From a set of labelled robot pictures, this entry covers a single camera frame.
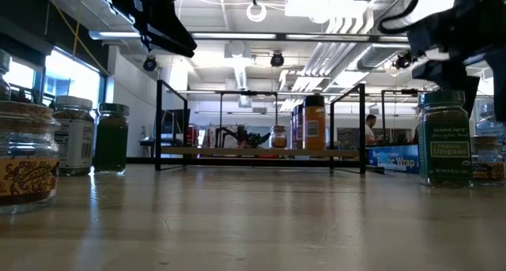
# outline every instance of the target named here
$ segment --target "man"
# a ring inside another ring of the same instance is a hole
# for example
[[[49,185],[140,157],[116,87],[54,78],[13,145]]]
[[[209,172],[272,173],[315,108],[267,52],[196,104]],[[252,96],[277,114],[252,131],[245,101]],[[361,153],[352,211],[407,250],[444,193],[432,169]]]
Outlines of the man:
[[[376,116],[367,115],[365,118],[365,145],[376,145],[381,137],[374,137],[371,128],[376,124]]]

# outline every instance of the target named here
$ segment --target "security camera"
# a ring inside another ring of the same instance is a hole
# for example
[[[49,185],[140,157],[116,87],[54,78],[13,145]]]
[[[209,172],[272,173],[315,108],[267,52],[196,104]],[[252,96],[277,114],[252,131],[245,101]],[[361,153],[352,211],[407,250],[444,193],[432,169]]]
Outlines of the security camera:
[[[272,67],[281,67],[285,63],[285,58],[280,51],[276,51],[272,55],[272,59],[270,60],[270,65]]]
[[[142,67],[145,71],[152,72],[157,69],[157,60],[155,57],[147,57]]]

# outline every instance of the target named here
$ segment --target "table surface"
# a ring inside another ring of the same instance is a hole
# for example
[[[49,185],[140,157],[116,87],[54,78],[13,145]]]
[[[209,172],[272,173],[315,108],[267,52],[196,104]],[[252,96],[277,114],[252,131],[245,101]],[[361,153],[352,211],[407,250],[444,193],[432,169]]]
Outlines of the table surface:
[[[506,270],[505,206],[415,175],[130,165],[0,216],[0,270]]]

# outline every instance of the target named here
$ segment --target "orange bottle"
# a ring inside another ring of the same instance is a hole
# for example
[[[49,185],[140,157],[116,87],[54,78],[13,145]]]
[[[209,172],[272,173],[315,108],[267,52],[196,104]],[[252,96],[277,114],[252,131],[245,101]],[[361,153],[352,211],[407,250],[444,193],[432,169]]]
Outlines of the orange bottle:
[[[304,99],[304,149],[326,148],[325,143],[325,98],[307,96]]]

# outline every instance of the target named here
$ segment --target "blue sign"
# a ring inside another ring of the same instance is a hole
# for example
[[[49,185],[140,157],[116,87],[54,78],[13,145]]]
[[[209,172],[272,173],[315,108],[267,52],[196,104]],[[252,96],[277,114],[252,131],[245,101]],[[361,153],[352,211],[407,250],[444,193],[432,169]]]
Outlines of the blue sign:
[[[418,145],[370,148],[369,164],[387,170],[418,174]]]

